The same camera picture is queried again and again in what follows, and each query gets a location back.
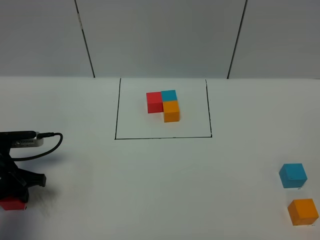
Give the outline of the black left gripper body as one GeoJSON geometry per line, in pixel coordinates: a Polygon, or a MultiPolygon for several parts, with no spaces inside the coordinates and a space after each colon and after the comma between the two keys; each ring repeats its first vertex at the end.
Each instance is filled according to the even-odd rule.
{"type": "Polygon", "coordinates": [[[15,177],[17,165],[5,149],[0,150],[0,199],[14,195],[19,188],[15,177]]]}

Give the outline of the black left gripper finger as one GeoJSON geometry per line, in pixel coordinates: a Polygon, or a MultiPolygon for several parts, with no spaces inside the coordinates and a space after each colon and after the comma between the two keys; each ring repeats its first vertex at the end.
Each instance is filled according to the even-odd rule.
{"type": "Polygon", "coordinates": [[[7,197],[15,198],[23,203],[27,203],[29,201],[27,183],[28,178],[25,175],[19,175],[18,177],[10,175],[7,197]]]}
{"type": "Polygon", "coordinates": [[[35,173],[24,169],[18,169],[16,171],[16,178],[18,182],[25,188],[33,186],[45,187],[47,178],[42,173],[35,173]]]}

